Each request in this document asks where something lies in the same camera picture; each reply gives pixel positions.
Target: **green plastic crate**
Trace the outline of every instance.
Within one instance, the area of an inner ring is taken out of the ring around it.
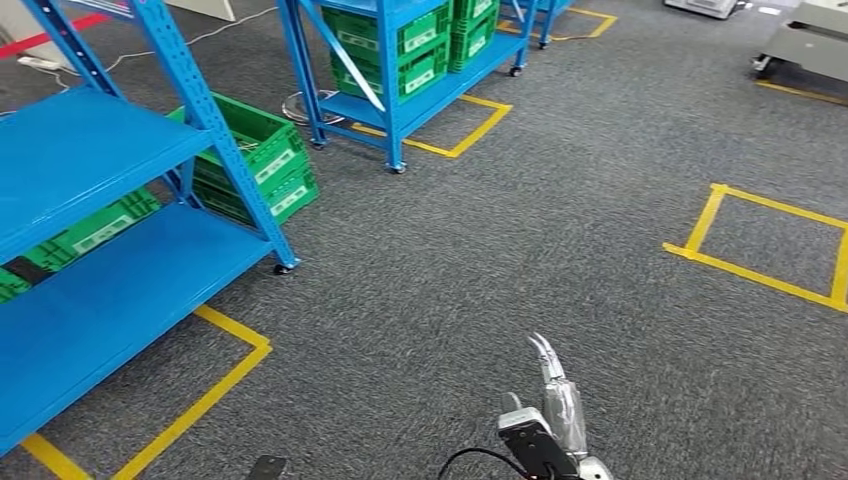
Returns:
[[[29,282],[14,273],[0,268],[0,303],[7,302],[32,287]]]
[[[453,0],[454,30],[460,22],[476,23],[475,20],[492,10],[499,9],[499,0]]]
[[[247,207],[238,196],[203,182],[198,182],[194,190],[200,200],[212,210],[248,225],[253,225]],[[280,185],[266,201],[277,224],[282,225],[292,214],[309,204],[317,196],[318,186],[315,183],[315,176],[312,175],[307,165]]]
[[[397,63],[403,65],[432,50],[451,26],[451,2],[425,13],[398,30]],[[374,17],[322,8],[321,14],[347,53],[358,60],[379,65],[377,20]]]
[[[461,72],[470,60],[491,43],[497,21],[498,12],[495,10],[487,17],[480,19],[479,23],[467,33],[451,34],[449,72]]]
[[[308,161],[306,147],[292,122],[217,93],[213,97],[263,195],[274,191]],[[183,107],[168,117],[183,121]],[[235,191],[221,160],[211,150],[197,156],[194,175],[220,189]]]
[[[24,257],[47,271],[58,272],[159,207],[159,201],[146,188],[140,188],[33,248]]]
[[[398,68],[398,92],[401,102],[423,92],[427,87],[445,76],[448,70],[448,45],[450,44],[447,36],[445,37],[442,43],[433,50]],[[354,62],[374,93],[378,97],[382,97],[383,84],[380,78],[380,67],[364,60],[354,60]],[[333,56],[332,67],[333,76],[336,78],[336,87],[340,92],[365,97],[365,93],[356,84],[353,76],[335,55]]]

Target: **white label on crate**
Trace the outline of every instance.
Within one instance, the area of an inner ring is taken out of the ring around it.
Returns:
[[[289,208],[291,204],[298,201],[300,197],[306,195],[307,191],[308,190],[306,189],[306,185],[301,185],[297,187],[297,190],[293,191],[292,193],[287,195],[286,198],[282,199],[279,203],[271,207],[271,214],[276,217],[280,214],[280,212]]]
[[[492,6],[492,2],[494,0],[480,0],[477,2],[477,5],[474,5],[474,13],[471,14],[471,18],[477,18],[481,13],[485,12],[487,8]]]
[[[339,31],[339,41],[356,45],[357,47],[367,48],[368,50],[374,50],[375,52],[378,50],[377,46],[379,45],[379,43],[370,38],[360,37],[359,35],[343,31]]]
[[[486,45],[486,37],[480,37],[476,42],[472,43],[470,47],[468,47],[468,58],[474,56],[475,53],[479,52],[483,46]]]
[[[421,85],[429,82],[436,76],[436,73],[433,72],[433,69],[427,70],[423,74],[419,75],[418,78],[413,79],[412,81],[406,82],[406,93],[412,93]]]
[[[418,35],[415,38],[410,38],[409,40],[405,41],[403,43],[403,51],[404,53],[411,52],[434,38],[436,38],[436,29],[431,28],[430,30],[427,30],[421,35]]]
[[[351,75],[350,73],[345,73],[345,83],[349,83],[351,85],[356,85],[357,87],[359,86],[359,84],[356,83],[356,80],[353,79],[353,75]],[[380,85],[379,83],[368,82],[368,85],[371,86],[371,90],[374,90],[374,93],[376,93],[376,94],[383,93],[383,86]]]
[[[106,240],[114,237],[121,230],[129,227],[133,223],[135,223],[135,220],[133,220],[129,215],[121,215],[115,219],[114,222],[75,243],[74,250],[82,255]]]
[[[268,180],[271,175],[276,173],[277,170],[282,168],[282,166],[287,164],[292,158],[294,158],[294,150],[290,148],[280,154],[280,156],[274,159],[273,162],[269,163],[267,167],[260,170],[253,178],[256,179],[257,184],[262,185],[262,182]]]

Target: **gray carpet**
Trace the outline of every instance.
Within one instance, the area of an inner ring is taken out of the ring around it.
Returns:
[[[505,450],[498,395],[538,399],[534,330],[582,387],[591,449],[618,478],[848,478],[848,318],[661,248],[685,242],[710,182],[848,219],[848,110],[750,81],[777,17],[579,6],[620,20],[534,50],[521,78],[484,79],[472,94],[514,109],[458,160],[406,148],[410,170],[393,176],[344,140],[312,154],[321,197],[286,228],[302,267],[275,277],[268,259],[211,301],[274,351],[142,478],[239,479],[261,454],[289,456],[304,479],[434,478],[459,448]],[[178,20],[189,37],[220,24]],[[87,36],[107,62],[144,49],[126,26]],[[277,111],[295,90],[273,15],[194,52],[226,95]],[[1,110],[54,90],[0,72]],[[141,103],[177,103],[150,58],[114,73]],[[476,108],[416,137],[448,146]],[[741,203],[722,207],[705,251],[826,292],[839,232]],[[105,478],[246,351],[190,319],[44,434]],[[452,472],[515,478],[487,458]],[[50,477],[18,449],[0,478]]]

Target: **yellow tape square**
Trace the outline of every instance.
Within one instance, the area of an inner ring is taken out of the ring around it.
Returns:
[[[457,158],[462,155],[466,150],[471,148],[472,145],[477,143],[477,140],[485,135],[489,130],[492,129],[501,119],[512,110],[512,105],[507,105],[505,103],[493,102],[491,100],[486,100],[483,98],[474,97],[471,95],[460,95],[460,100],[464,100],[466,102],[474,103],[477,105],[482,105],[484,107],[493,108],[495,111],[486,119],[479,127],[475,128],[473,132],[468,134],[467,137],[463,138],[455,147],[451,149],[445,149],[441,147],[436,147],[434,145],[430,145],[428,143],[424,143],[418,140],[412,140],[410,138],[404,138],[404,145],[409,145],[411,147],[417,147],[422,150],[427,150],[428,152],[437,153],[439,155],[443,155],[448,158]],[[378,135],[381,137],[386,136],[385,132],[382,130],[377,130],[376,128],[371,128],[369,126],[363,125],[359,122],[354,123],[352,125],[354,130],[369,133],[371,135]]]
[[[600,12],[593,12],[591,10],[584,10],[582,8],[568,7],[566,10],[568,10],[569,12],[573,12],[573,13],[579,13],[581,15],[588,15],[590,17],[600,18],[602,20],[602,22],[594,30],[592,30],[592,32],[589,33],[588,35],[571,35],[571,36],[565,36],[565,37],[556,37],[554,35],[550,35],[551,40],[553,40],[555,42],[561,42],[563,40],[572,40],[572,39],[575,39],[575,38],[598,38],[604,32],[606,32],[609,29],[609,27],[612,26],[613,23],[615,23],[618,20],[618,17],[616,17],[615,15],[609,15],[609,14],[600,13]],[[503,31],[503,32],[510,32],[510,33],[521,33],[521,30],[519,30],[519,29],[517,29],[517,28],[515,28],[511,25],[512,25],[512,21],[503,20],[498,24],[498,30]],[[538,33],[533,32],[530,35],[533,36],[534,38],[539,38]]]
[[[704,206],[704,210],[698,217],[697,222],[695,222],[695,227],[692,229],[692,233],[689,235],[686,245],[678,247],[677,245],[672,245],[670,243],[663,243],[663,248],[667,252],[680,255],[681,257],[688,258],[689,260],[700,262],[720,270],[725,270],[742,278],[761,283],[765,286],[772,287],[790,295],[801,297],[811,302],[828,306],[835,310],[839,310],[840,312],[848,312],[848,304],[846,304],[846,297],[848,297],[848,222],[816,212],[811,212],[803,208],[777,202],[759,195],[743,192],[727,185],[714,183],[711,185],[711,188],[712,193],[707,199],[707,204]],[[830,296],[822,295],[820,293],[801,288],[797,285],[784,282],[783,280],[778,280],[759,272],[755,272],[753,270],[740,267],[739,265],[701,253],[699,249],[704,242],[704,238],[707,236],[707,231],[710,229],[713,220],[715,220],[715,217],[718,214],[721,201],[727,195],[748,200],[791,215],[797,215],[816,222],[821,222],[832,227],[841,228],[843,233],[837,252],[836,265],[834,266]]]
[[[206,305],[201,305],[194,313],[209,323],[225,330],[236,338],[252,345],[253,350],[233,367],[224,378],[218,381],[200,399],[177,417],[162,433],[138,452],[112,478],[129,480],[135,478],[150,463],[164,452],[174,441],[184,434],[194,423],[218,403],[237,383],[239,383],[259,362],[271,352],[268,338],[256,333],[245,325],[225,316]],[[33,457],[44,464],[61,480],[91,480],[91,476],[82,470],[73,460],[59,451],[46,438],[38,433],[27,437],[21,446]]]
[[[824,95],[821,93],[810,92],[807,90],[801,90],[798,88],[787,87],[785,85],[778,85],[776,83],[772,83],[769,80],[756,80],[754,81],[757,85],[761,87],[770,88],[772,90],[778,90],[781,92],[791,93],[792,95],[798,95],[800,97],[812,98],[814,100],[821,100],[823,102],[835,103],[837,105],[843,105],[848,107],[848,100],[832,97],[830,95]]]

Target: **robotic hand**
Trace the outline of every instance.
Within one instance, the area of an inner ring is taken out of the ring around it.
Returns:
[[[580,392],[565,377],[551,344],[538,333],[530,338],[545,380],[543,408],[522,408],[512,392],[504,394],[498,435],[530,476],[547,480],[613,480],[603,462],[588,454]]]

